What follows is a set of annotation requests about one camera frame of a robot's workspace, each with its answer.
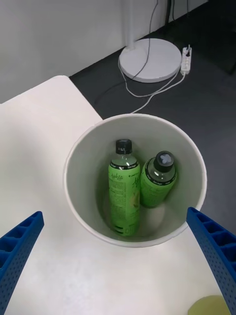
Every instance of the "black bottle cap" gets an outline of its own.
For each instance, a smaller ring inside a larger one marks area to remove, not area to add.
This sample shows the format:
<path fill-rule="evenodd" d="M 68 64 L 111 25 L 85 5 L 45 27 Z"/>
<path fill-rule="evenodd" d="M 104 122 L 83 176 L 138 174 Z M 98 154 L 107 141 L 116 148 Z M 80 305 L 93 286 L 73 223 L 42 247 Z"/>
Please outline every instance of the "black bottle cap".
<path fill-rule="evenodd" d="M 130 154 L 132 153 L 132 141 L 129 139 L 121 139 L 116 141 L 117 154 Z"/>
<path fill-rule="evenodd" d="M 153 164 L 157 171 L 167 173 L 174 165 L 174 156 L 168 151 L 161 151 L 157 154 Z"/>

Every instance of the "green tea bottle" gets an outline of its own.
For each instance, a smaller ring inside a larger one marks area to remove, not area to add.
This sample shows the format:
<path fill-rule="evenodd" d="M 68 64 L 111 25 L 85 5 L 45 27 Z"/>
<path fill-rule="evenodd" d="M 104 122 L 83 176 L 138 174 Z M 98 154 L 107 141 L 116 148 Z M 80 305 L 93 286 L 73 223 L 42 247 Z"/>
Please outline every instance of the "green tea bottle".
<path fill-rule="evenodd" d="M 131 153 L 131 140 L 117 140 L 108 170 L 111 223 L 123 236 L 133 235 L 140 222 L 140 165 Z"/>
<path fill-rule="evenodd" d="M 176 178 L 174 157 L 170 152 L 161 151 L 148 160 L 141 174 L 141 204 L 146 208 L 157 207 L 170 192 Z"/>

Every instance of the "power strip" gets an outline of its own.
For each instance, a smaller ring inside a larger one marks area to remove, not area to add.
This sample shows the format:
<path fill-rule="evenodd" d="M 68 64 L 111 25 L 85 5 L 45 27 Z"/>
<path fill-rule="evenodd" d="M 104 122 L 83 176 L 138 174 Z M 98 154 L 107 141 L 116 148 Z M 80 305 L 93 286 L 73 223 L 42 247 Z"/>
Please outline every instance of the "power strip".
<path fill-rule="evenodd" d="M 191 68 L 192 48 L 190 45 L 183 48 L 180 72 L 182 75 L 189 74 Z"/>

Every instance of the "round white base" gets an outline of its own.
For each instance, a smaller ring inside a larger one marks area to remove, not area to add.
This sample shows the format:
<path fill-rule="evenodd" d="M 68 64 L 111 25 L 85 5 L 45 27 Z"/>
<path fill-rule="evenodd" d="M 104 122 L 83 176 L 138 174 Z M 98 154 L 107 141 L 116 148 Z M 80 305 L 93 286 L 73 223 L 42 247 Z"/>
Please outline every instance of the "round white base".
<path fill-rule="evenodd" d="M 119 57 L 123 73 L 133 78 L 147 60 L 149 39 L 134 43 L 134 49 L 124 48 Z M 171 78 L 181 65 L 181 53 L 172 43 L 152 38 L 150 40 L 149 59 L 144 69 L 134 80 L 145 83 L 160 82 Z"/>

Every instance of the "white table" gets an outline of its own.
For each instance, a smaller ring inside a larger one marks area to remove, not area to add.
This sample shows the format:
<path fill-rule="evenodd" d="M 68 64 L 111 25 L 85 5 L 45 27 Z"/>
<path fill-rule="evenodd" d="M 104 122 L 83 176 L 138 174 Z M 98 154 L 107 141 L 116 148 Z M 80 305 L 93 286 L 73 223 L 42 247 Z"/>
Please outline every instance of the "white table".
<path fill-rule="evenodd" d="M 190 229 L 152 248 L 104 243 L 62 189 L 73 143 L 101 118 L 64 76 L 0 105 L 0 235 L 35 211 L 45 221 L 6 315 L 185 315 L 220 294 Z"/>

